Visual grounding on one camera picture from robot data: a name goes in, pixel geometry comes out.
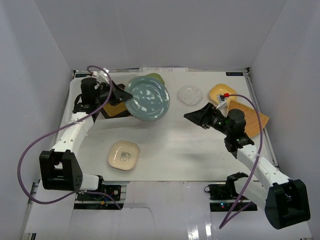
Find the black square amber plate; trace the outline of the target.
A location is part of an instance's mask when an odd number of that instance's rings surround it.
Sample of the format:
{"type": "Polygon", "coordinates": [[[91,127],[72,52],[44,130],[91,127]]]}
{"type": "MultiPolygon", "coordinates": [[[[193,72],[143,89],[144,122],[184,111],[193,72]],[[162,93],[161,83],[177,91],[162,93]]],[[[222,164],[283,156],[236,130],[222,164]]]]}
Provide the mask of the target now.
{"type": "Polygon", "coordinates": [[[125,118],[125,117],[132,116],[128,111],[128,109],[126,108],[126,105],[124,102],[120,102],[115,106],[111,105],[111,102],[114,99],[115,99],[115,96],[112,93],[107,104],[105,104],[103,108],[100,110],[97,116],[98,119],[105,120],[105,119],[125,118]]]}

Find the teal round plate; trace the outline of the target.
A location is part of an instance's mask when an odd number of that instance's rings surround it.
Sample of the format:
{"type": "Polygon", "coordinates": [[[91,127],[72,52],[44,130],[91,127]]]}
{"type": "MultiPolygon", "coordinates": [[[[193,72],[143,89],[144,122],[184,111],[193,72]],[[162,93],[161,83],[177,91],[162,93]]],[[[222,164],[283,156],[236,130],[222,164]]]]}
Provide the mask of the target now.
{"type": "Polygon", "coordinates": [[[131,99],[124,102],[127,110],[141,121],[157,121],[169,110],[169,92],[156,78],[137,76],[128,82],[124,90],[132,95],[131,99]]]}

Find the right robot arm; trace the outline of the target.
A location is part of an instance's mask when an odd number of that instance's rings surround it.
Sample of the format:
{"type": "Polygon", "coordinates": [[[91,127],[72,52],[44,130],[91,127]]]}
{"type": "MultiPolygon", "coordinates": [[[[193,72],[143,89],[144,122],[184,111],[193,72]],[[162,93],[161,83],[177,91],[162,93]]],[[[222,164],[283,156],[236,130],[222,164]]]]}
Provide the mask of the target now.
{"type": "Polygon", "coordinates": [[[226,180],[226,195],[236,200],[245,196],[264,210],[267,220],[277,230],[311,218],[306,185],[280,172],[269,160],[262,157],[254,142],[245,133],[245,114],[234,108],[224,116],[213,104],[184,114],[184,118],[202,127],[214,128],[225,135],[226,149],[243,163],[258,182],[239,172],[226,180]]]}

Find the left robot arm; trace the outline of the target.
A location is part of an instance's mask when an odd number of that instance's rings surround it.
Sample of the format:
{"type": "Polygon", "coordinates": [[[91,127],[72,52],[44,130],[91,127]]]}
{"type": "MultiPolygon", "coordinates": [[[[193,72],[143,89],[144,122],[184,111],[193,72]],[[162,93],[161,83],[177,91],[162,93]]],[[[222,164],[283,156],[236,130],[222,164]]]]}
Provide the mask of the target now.
{"type": "Polygon", "coordinates": [[[81,93],[73,103],[71,126],[51,150],[44,150],[39,156],[42,185],[46,190],[88,191],[90,196],[99,200],[105,196],[106,187],[100,184],[100,176],[82,172],[77,155],[101,106],[105,103],[116,106],[133,96],[125,91],[123,84],[98,82],[95,77],[82,79],[80,89],[81,93]]]}

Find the white plastic bin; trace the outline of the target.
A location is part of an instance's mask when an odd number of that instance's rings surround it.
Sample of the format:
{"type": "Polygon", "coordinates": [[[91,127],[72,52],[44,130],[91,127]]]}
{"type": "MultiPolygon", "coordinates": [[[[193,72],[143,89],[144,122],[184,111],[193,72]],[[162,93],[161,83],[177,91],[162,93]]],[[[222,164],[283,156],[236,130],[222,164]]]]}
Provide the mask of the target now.
{"type": "Polygon", "coordinates": [[[76,73],[70,82],[68,100],[65,107],[63,123],[93,124],[93,129],[113,129],[138,125],[141,121],[134,116],[98,119],[101,109],[107,104],[112,93],[110,86],[109,96],[103,105],[99,104],[98,87],[106,82],[98,82],[91,73],[76,73]]]}

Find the clear glass plate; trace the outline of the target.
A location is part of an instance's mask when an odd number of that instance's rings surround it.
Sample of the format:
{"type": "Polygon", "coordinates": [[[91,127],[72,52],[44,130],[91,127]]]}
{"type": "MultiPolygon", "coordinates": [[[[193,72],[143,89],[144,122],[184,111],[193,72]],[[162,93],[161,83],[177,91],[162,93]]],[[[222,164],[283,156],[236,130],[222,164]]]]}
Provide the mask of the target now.
{"type": "Polygon", "coordinates": [[[204,97],[201,89],[194,85],[184,85],[177,92],[177,98],[188,106],[199,104],[204,97]]]}

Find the yellow square panda dish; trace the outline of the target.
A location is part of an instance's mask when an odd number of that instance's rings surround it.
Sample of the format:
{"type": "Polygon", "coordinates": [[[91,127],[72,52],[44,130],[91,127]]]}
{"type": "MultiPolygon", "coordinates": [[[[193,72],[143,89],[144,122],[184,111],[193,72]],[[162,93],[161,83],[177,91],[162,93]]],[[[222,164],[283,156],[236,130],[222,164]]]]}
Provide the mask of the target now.
{"type": "Polygon", "coordinates": [[[218,95],[223,95],[223,94],[230,94],[230,95],[234,95],[237,94],[237,92],[231,88],[230,86],[223,84],[223,83],[219,83],[217,85],[215,85],[210,91],[209,91],[209,98],[210,100],[215,104],[218,105],[219,101],[218,101],[218,95]]]}

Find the green square panda dish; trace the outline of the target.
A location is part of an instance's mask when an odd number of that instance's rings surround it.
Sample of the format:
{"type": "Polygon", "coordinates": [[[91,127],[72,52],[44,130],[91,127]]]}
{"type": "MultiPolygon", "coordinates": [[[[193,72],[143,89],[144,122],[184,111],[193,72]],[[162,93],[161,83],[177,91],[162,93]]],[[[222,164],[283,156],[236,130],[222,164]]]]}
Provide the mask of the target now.
{"type": "Polygon", "coordinates": [[[150,79],[154,79],[156,81],[158,81],[159,83],[161,83],[162,85],[165,85],[165,81],[163,80],[163,78],[161,77],[160,74],[158,73],[149,73],[145,75],[147,78],[150,79]]]}

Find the cream square panda dish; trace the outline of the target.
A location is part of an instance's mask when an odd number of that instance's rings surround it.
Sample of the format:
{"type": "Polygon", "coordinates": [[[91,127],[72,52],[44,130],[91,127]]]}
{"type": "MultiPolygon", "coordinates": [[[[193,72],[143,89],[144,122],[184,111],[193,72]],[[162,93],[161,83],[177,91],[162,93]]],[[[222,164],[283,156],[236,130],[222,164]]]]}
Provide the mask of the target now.
{"type": "Polygon", "coordinates": [[[115,169],[129,171],[136,166],[139,155],[140,148],[137,144],[120,140],[112,145],[107,161],[115,169]]]}

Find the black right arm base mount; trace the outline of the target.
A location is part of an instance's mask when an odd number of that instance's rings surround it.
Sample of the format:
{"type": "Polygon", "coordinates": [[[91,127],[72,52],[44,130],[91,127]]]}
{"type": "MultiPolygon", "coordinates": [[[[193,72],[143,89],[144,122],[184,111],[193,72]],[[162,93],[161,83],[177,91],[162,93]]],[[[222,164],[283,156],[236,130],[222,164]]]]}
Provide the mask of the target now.
{"type": "Polygon", "coordinates": [[[228,212],[236,198],[238,192],[235,190],[235,181],[248,178],[248,175],[243,172],[238,172],[229,175],[224,182],[208,184],[203,190],[209,194],[210,211],[213,212],[228,212]]]}

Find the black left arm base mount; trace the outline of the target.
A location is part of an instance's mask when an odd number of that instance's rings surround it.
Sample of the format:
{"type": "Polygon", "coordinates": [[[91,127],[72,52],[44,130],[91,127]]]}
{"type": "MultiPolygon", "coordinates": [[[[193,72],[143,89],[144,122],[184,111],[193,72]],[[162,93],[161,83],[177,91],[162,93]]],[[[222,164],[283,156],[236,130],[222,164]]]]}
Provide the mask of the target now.
{"type": "Polygon", "coordinates": [[[75,210],[121,210],[124,206],[121,197],[121,185],[103,184],[99,190],[102,194],[79,193],[74,202],[75,210]]]}

